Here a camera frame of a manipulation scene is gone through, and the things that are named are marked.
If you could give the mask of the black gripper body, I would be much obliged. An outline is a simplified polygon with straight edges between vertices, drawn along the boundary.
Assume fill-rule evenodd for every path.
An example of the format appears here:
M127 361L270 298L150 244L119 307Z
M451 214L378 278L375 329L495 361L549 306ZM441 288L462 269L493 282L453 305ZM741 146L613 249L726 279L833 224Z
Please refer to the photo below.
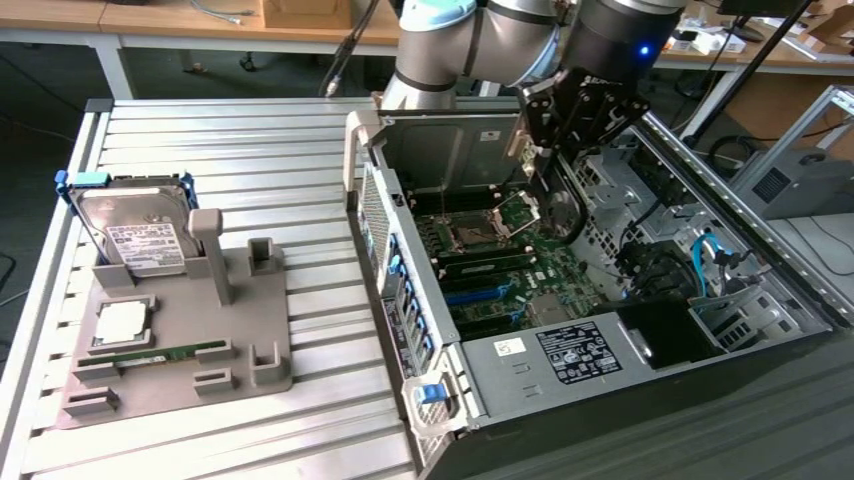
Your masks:
M635 92L681 15L679 1L579 2L559 62L557 94L571 93L575 69Z

